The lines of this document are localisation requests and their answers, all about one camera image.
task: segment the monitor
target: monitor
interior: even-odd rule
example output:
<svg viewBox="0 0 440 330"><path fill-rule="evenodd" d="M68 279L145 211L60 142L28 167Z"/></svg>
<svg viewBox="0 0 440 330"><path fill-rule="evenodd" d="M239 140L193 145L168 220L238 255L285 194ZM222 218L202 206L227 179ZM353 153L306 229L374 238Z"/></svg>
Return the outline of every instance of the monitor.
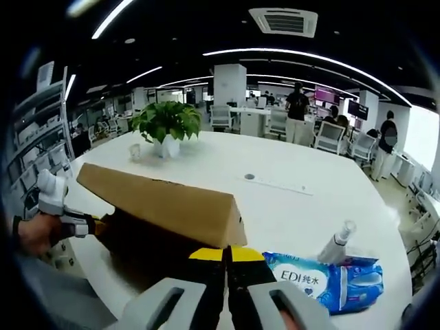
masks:
<svg viewBox="0 0 440 330"><path fill-rule="evenodd" d="M355 116L362 120L367 120L369 116L369 108L365 107L362 104L354 102L352 100L349 101L349 113L352 116Z"/></svg>
<svg viewBox="0 0 440 330"><path fill-rule="evenodd" d="M328 102L331 103L333 105L339 105L340 103L340 99L339 99L339 95L333 93L330 90L326 90L323 88L315 88L315 100L319 100L319 101L323 101L323 102Z"/></svg>

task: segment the white table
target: white table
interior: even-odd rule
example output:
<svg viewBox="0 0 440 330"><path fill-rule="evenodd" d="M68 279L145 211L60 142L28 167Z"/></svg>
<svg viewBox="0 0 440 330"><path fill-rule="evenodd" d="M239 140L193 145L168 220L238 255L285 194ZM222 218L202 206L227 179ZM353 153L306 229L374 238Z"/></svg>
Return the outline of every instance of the white table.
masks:
<svg viewBox="0 0 440 330"><path fill-rule="evenodd" d="M129 161L128 147L141 144L140 164ZM250 247L310 257L317 254L345 219L357 223L350 243L373 250L384 269L384 293L362 313L334 316L339 329L394 329L411 302L411 278L398 223L355 163L316 149L227 133L201 132L199 140L182 142L177 159L162 160L137 133L113 139L72 163L84 162L234 194ZM247 173L260 182L246 181ZM291 190L305 186L308 195ZM113 207L75 181L66 198L71 208L98 216ZM94 236L71 239L76 258L104 304L120 318L124 306L140 292L113 268L109 251ZM219 329L233 329L223 311Z"/></svg>

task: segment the potted plant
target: potted plant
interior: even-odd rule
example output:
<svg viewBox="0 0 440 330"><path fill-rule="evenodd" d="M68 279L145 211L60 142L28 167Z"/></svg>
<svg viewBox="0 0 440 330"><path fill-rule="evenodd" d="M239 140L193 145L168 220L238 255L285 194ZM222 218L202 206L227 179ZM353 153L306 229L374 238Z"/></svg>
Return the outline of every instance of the potted plant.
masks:
<svg viewBox="0 0 440 330"><path fill-rule="evenodd" d="M180 150L180 141L200 132L201 115L189 104L166 101L147 105L133 118L133 131L154 143L154 150L160 157L175 157Z"/></svg>

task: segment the human hand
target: human hand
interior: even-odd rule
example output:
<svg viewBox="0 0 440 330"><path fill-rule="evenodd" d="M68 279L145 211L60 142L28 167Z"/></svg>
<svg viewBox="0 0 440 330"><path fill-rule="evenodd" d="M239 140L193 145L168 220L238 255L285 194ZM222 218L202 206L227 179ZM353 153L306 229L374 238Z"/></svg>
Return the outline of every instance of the human hand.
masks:
<svg viewBox="0 0 440 330"><path fill-rule="evenodd" d="M53 215L38 213L29 221L19 223L20 245L32 256L40 256L51 248L50 238L61 235L61 220Z"/></svg>

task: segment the led light strip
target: led light strip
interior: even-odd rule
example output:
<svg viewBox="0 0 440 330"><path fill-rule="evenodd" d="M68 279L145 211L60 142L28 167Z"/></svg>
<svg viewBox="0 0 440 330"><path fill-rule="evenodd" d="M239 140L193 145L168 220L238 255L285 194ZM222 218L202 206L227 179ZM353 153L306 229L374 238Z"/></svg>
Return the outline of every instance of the led light strip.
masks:
<svg viewBox="0 0 440 330"><path fill-rule="evenodd" d="M98 29L96 29L95 33L93 33L92 39L97 39L104 32L105 29L110 25L110 23L123 11L130 3L134 0L123 0L119 5L116 6L115 9L111 11L109 16L105 18L105 20L99 25Z"/></svg>
<svg viewBox="0 0 440 330"><path fill-rule="evenodd" d="M335 87L332 87L332 86L320 84L319 82L314 82L314 81L310 81L310 80L290 78L290 77L283 77L283 76L272 76L270 74L247 74L246 76L248 76L248 77L261 77L261 78L279 78L279 79L287 79L287 80L293 80L293 81L301 81L303 83L309 83L309 84L314 84L314 85L330 88L330 89L333 89L335 91L340 91L341 93L353 96L354 98L358 98L356 95L354 95L352 93L349 93L347 91L344 91L342 89L338 89L338 88L335 88ZM174 84L179 84L179 83L186 83L187 81L193 81L193 80L199 80L199 79L207 79L207 78L214 78L214 76L206 76L206 77L198 77L198 78L191 78L191 79L185 79L185 80L178 80L178 81L174 81L174 82L169 82L168 84L160 85L158 88L162 88L162 87L170 86L170 85L174 85Z"/></svg>
<svg viewBox="0 0 440 330"><path fill-rule="evenodd" d="M160 70L161 68L162 68L162 67L155 67L154 69L152 69L152 70L150 70L150 71L144 72L143 74L140 74L139 76L136 76L135 78L130 79L130 80L127 81L126 83L129 84L129 83L131 83L133 80L136 80L136 79L138 79L138 78L140 78L140 77L142 77L142 76L145 76L146 74L150 74L151 72L154 72L154 71Z"/></svg>
<svg viewBox="0 0 440 330"><path fill-rule="evenodd" d="M70 76L69 83L67 84L67 88L66 88L66 95L64 96L64 102L66 102L67 98L69 97L70 90L72 89L72 86L74 85L75 78L76 78L75 74L72 74Z"/></svg>
<svg viewBox="0 0 440 330"><path fill-rule="evenodd" d="M259 84L268 84L268 85L280 85L280 86L295 87L295 85L283 84L281 82L259 81L258 83ZM308 87L303 87L302 89L305 89L306 91L315 91L315 89L308 88Z"/></svg>
<svg viewBox="0 0 440 330"><path fill-rule="evenodd" d="M186 83L187 81L193 81L193 80L199 80L199 79L207 79L207 78L214 78L214 76L198 77L198 78L191 78L191 79L185 79L185 80L169 82L168 84L160 85L158 88L169 86L169 85L174 85L174 84L179 84L179 83Z"/></svg>
<svg viewBox="0 0 440 330"><path fill-rule="evenodd" d="M192 87L192 86L202 86L202 85L207 85L207 84L208 84L207 82L199 82L198 84L186 85L186 86L184 86L184 88Z"/></svg>
<svg viewBox="0 0 440 330"><path fill-rule="evenodd" d="M359 70L355 67L352 67L351 65L342 63L338 60L333 60L332 58L328 58L328 57L324 57L324 56L320 56L320 55L316 55L316 54L299 52L297 50L275 49L275 48L237 48L237 49L220 50L218 52L205 53L205 54L203 54L203 56L212 56L212 55L229 54L229 53L237 53L237 52L274 52L274 53L284 53L284 54L307 56L310 58L317 58L318 60L327 61L329 63L333 63L333 64L339 65L341 67L345 67L346 69L350 69L350 70L357 72L367 78L370 78L371 80L373 80L376 83L380 84L381 86L385 87L387 90L389 90L390 92L395 94L397 97L402 99L410 107L412 106L411 102L408 101L405 97L403 97L398 91L393 89L391 86L388 86L385 82L377 79L376 77L374 77L374 76L372 76L362 70Z"/></svg>
<svg viewBox="0 0 440 330"><path fill-rule="evenodd" d="M326 88L330 88L330 89L333 89L333 90L335 90L335 91L340 91L341 93L348 94L348 95L350 95L350 96L353 96L353 97L357 98L356 95L354 95L354 94L352 94L352 93L349 93L349 92L347 92L347 91L344 91L344 90L342 90L342 89L338 89L338 88L336 88L336 87L332 87L332 86L328 86L328 85L320 84L319 82L314 82L314 81L310 81L310 80L297 79L297 78L290 78L290 77L283 77L283 76L272 76L272 75L270 75L270 74L247 74L246 76L248 76L248 77L278 78L278 79L288 79L288 80L293 80L293 81L300 81L300 82L302 82L302 83L309 83L309 84L314 84L314 85L318 85L318 86L323 86L323 87L326 87Z"/></svg>

